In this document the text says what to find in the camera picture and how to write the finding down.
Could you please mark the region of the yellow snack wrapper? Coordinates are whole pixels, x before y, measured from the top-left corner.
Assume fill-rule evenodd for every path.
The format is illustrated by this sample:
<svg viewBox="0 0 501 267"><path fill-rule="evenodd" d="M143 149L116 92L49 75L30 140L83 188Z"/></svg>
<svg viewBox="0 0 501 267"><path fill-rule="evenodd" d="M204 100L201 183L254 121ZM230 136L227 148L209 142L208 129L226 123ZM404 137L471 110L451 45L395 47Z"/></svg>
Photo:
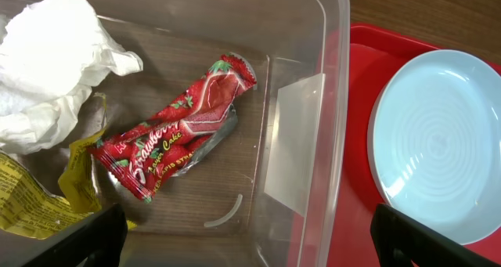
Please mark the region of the yellow snack wrapper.
<svg viewBox="0 0 501 267"><path fill-rule="evenodd" d="M1 230L43 240L103 209L98 168L88 148L99 143L115 105L97 92L63 142L22 154L1 148Z"/></svg>

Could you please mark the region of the white tissue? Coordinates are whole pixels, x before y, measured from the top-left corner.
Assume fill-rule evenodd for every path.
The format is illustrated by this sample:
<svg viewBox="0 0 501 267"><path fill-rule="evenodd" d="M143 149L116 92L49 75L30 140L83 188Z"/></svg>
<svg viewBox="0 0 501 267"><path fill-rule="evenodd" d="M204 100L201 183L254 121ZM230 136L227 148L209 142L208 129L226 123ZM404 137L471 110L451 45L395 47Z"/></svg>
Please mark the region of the white tissue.
<svg viewBox="0 0 501 267"><path fill-rule="evenodd" d="M29 154L61 143L109 73L143 62L116 43L87 0L43 0L1 17L1 149Z"/></svg>

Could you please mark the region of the light blue plate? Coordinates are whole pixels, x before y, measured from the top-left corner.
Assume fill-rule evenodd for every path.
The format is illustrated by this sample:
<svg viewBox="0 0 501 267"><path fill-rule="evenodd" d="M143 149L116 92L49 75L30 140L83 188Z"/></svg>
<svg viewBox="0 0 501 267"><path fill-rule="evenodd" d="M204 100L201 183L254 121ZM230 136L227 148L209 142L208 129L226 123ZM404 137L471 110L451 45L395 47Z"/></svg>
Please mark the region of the light blue plate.
<svg viewBox="0 0 501 267"><path fill-rule="evenodd" d="M367 153L384 201L458 244L500 227L500 76L466 52L405 63L380 91Z"/></svg>

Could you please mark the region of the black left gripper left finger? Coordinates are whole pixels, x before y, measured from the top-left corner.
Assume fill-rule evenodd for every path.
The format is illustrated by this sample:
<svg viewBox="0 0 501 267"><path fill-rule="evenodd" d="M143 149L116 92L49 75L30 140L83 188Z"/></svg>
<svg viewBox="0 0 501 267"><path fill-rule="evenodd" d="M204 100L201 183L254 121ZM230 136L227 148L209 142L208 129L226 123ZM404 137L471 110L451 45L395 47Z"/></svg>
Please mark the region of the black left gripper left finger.
<svg viewBox="0 0 501 267"><path fill-rule="evenodd" d="M21 265L117 267L127 233L124 210L113 204L43 240L21 257Z"/></svg>

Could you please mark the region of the red candy wrapper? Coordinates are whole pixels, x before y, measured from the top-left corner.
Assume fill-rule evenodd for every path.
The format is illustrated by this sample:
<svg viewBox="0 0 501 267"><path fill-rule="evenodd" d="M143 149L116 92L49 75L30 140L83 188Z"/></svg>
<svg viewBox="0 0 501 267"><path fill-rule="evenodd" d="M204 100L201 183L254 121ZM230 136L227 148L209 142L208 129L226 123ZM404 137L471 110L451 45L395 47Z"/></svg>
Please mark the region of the red candy wrapper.
<svg viewBox="0 0 501 267"><path fill-rule="evenodd" d="M234 99L256 84L243 57L224 54L163 110L122 134L98 139L88 151L135 197L149 202L236 116Z"/></svg>

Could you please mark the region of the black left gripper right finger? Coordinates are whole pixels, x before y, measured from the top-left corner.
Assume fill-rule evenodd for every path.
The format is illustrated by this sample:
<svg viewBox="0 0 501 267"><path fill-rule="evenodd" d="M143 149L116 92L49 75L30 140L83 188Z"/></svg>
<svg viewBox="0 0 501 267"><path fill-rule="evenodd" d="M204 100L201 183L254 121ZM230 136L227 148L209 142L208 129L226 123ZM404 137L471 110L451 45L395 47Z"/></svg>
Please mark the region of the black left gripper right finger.
<svg viewBox="0 0 501 267"><path fill-rule="evenodd" d="M386 204L378 204L370 234L382 267L497 267Z"/></svg>

